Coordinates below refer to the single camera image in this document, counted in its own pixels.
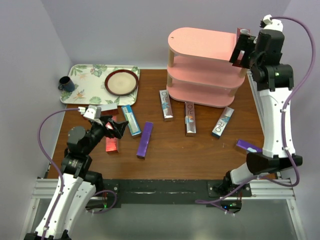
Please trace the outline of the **red toothpaste box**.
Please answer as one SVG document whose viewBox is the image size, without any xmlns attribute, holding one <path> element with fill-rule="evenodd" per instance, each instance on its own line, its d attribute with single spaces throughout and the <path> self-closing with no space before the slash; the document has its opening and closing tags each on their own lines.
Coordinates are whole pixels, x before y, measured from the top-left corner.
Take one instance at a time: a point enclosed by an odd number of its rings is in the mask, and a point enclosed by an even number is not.
<svg viewBox="0 0 320 240">
<path fill-rule="evenodd" d="M 114 154 L 119 152 L 119 144 L 117 138 L 106 138 L 105 151 L 108 154 Z"/>
<path fill-rule="evenodd" d="M 108 103 L 99 106 L 101 108 L 102 116 L 114 116 L 119 113 L 118 105 L 116 103 Z"/>
<path fill-rule="evenodd" d="M 237 28 L 236 43 L 235 43 L 236 45 L 238 44 L 238 41 L 239 41 L 239 38 L 241 35 L 248 35 L 249 36 L 250 30 L 247 28 L 241 28 L 241 27 Z M 241 60 L 244 57 L 245 52 L 246 52 L 246 50 L 244 50 L 243 48 L 238 51 L 238 56 L 237 56 L 236 61 L 234 63 L 235 66 L 241 67 Z"/>
</svg>

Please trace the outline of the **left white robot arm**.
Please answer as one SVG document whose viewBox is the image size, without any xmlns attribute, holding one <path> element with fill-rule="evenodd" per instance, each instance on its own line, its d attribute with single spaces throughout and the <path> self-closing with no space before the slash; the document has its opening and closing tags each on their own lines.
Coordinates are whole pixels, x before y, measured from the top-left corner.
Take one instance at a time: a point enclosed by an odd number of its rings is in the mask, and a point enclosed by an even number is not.
<svg viewBox="0 0 320 240">
<path fill-rule="evenodd" d="M 26 240 L 69 240 L 76 221 L 93 196 L 104 193 L 102 174 L 90 171 L 91 151 L 105 137 L 121 139 L 128 121 L 115 122 L 111 116 L 92 121 L 91 128 L 73 127 L 58 168 L 57 187 L 41 222 Z"/>
</svg>

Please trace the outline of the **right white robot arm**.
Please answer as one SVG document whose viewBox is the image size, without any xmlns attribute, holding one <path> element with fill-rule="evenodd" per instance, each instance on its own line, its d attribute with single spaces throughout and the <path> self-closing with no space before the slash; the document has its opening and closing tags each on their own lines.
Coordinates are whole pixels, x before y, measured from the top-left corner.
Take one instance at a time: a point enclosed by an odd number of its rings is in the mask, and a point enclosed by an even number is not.
<svg viewBox="0 0 320 240">
<path fill-rule="evenodd" d="M 281 64 L 285 36 L 279 19 L 265 17 L 257 36 L 241 33 L 229 59 L 235 67 L 250 70 L 263 110 L 264 144 L 261 152 L 249 152 L 246 162 L 228 171 L 215 187 L 233 197 L 241 186 L 257 177 L 294 169 L 303 163 L 296 154 L 291 131 L 290 95 L 294 92 L 294 72 Z"/>
</svg>

